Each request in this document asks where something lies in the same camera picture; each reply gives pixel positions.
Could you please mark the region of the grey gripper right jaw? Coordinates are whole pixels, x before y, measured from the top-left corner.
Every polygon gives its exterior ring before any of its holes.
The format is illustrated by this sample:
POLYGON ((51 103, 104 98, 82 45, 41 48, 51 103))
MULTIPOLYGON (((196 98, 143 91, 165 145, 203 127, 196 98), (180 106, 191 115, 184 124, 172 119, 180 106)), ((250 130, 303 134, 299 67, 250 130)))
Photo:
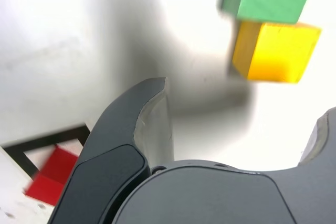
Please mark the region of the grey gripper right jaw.
POLYGON ((298 166, 252 172, 202 163, 139 185, 114 223, 335 223, 335 109, 317 120, 298 166))

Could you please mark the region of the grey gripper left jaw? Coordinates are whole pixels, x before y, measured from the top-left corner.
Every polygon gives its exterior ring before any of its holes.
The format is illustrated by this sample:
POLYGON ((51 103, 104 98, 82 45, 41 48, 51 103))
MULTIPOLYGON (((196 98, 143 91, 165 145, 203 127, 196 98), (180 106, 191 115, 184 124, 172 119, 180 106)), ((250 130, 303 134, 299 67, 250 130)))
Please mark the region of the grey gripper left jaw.
POLYGON ((174 159, 167 78, 146 79, 115 99, 93 127, 50 223, 112 223, 154 167, 174 159))

